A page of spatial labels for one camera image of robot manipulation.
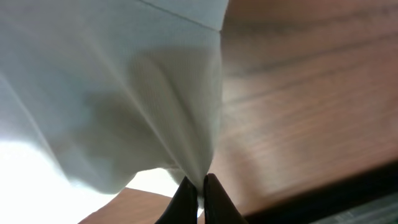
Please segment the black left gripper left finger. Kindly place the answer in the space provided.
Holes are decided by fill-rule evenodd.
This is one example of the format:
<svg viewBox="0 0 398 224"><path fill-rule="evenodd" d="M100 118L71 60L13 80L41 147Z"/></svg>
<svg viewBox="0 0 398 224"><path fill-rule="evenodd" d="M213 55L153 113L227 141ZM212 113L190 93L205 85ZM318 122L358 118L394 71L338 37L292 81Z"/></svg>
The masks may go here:
<svg viewBox="0 0 398 224"><path fill-rule="evenodd" d="M197 224L198 194L187 177L155 224Z"/></svg>

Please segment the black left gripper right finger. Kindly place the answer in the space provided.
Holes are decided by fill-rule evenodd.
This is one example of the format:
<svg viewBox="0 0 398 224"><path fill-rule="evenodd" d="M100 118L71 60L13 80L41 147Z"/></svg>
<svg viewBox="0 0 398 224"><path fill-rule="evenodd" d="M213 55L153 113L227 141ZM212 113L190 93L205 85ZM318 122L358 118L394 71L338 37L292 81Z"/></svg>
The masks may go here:
<svg viewBox="0 0 398 224"><path fill-rule="evenodd" d="M216 175L206 175L203 190L206 224L248 224Z"/></svg>

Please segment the white printed t-shirt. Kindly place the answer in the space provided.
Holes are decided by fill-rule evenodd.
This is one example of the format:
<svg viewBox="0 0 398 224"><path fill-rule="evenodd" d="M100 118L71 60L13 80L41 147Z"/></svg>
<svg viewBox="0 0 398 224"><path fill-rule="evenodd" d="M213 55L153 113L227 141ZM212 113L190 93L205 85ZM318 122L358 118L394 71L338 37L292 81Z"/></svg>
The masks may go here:
<svg viewBox="0 0 398 224"><path fill-rule="evenodd" d="M227 1L2 1L1 193L107 201L144 170L202 191Z"/></svg>

